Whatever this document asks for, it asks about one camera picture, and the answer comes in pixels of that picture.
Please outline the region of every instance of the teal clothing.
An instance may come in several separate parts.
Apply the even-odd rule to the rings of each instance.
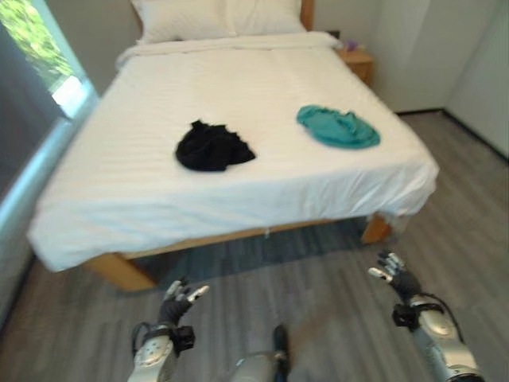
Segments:
[[[355,150],[380,143],[379,133],[352,111],[341,114],[338,110],[308,105],[301,107],[297,121],[315,139],[328,146]]]

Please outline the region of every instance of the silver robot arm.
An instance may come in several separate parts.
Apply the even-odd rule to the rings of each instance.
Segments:
[[[394,307],[394,323],[410,330],[436,382],[484,382],[447,304],[423,292],[393,252],[379,254],[379,265],[382,269],[373,267],[368,272],[391,285],[402,300]]]
[[[156,325],[143,322],[134,328],[134,371],[128,382],[170,382],[177,367],[178,356],[194,345],[192,327],[179,327],[178,323],[192,304],[207,293],[208,286],[189,293],[185,285],[184,280],[177,280],[166,291]],[[142,346],[137,349],[136,342],[141,329],[145,329],[146,333]]]

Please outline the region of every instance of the baseboard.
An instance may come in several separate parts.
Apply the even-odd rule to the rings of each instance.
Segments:
[[[481,137],[479,134],[477,134],[474,130],[472,130],[468,125],[461,122],[460,119],[458,119],[454,114],[452,114],[450,111],[447,111],[445,109],[442,110],[442,113],[444,115],[451,119],[453,122],[455,122],[457,125],[459,125],[465,132],[467,132],[471,137],[476,139],[477,141],[483,143],[485,146],[487,146],[491,151],[493,151],[494,154],[496,154],[500,159],[503,161],[509,163],[509,157],[506,157],[501,151],[499,151],[496,147],[494,147],[490,142],[488,142],[486,139]]]
[[[423,110],[401,111],[399,113],[396,113],[396,115],[401,117],[401,116],[404,116],[404,115],[413,115],[413,114],[422,114],[422,113],[436,113],[438,111],[441,111],[447,118],[451,119],[456,125],[461,127],[472,138],[474,138],[475,140],[477,140],[477,141],[483,143],[485,146],[487,146],[491,151],[493,151],[493,153],[496,154],[497,157],[499,157],[502,160],[504,160],[505,162],[509,163],[509,157],[506,157],[497,148],[495,148],[490,142],[488,142],[486,139],[484,139],[483,137],[478,135],[468,125],[465,125],[454,114],[452,114],[451,112],[445,110],[443,107],[433,108],[433,109],[423,109]]]
[[[420,110],[411,110],[411,111],[399,111],[396,115],[412,115],[412,114],[421,114],[421,113],[436,113],[437,111],[443,111],[442,107],[434,107],[431,109],[420,109]]]

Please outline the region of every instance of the wooden bed frame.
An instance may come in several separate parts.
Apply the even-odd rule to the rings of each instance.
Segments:
[[[302,0],[301,22],[307,30],[313,29],[314,0]],[[270,229],[271,232],[295,229],[315,224],[330,223],[332,220],[314,220],[284,224]],[[226,235],[209,236],[199,239],[184,240],[163,248],[155,248],[149,251],[140,252],[115,252],[106,253],[85,263],[85,267],[102,275],[117,287],[125,291],[136,291],[154,288],[156,283],[133,262],[133,259],[140,257],[159,255],[170,251],[178,251],[186,248],[199,247],[206,244],[219,243],[229,240],[241,239],[250,236],[263,235],[266,228],[253,228],[244,231],[228,233]],[[375,214],[363,236],[362,241],[366,244],[381,241],[390,235],[390,226],[385,220]]]

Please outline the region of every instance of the bed leg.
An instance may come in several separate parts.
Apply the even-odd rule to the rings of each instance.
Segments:
[[[100,274],[124,291],[134,292],[156,286],[145,272],[118,253],[107,253],[96,257],[87,261],[85,267]]]
[[[373,215],[364,230],[362,242],[364,244],[378,243],[386,239],[391,232],[390,225],[378,213]]]

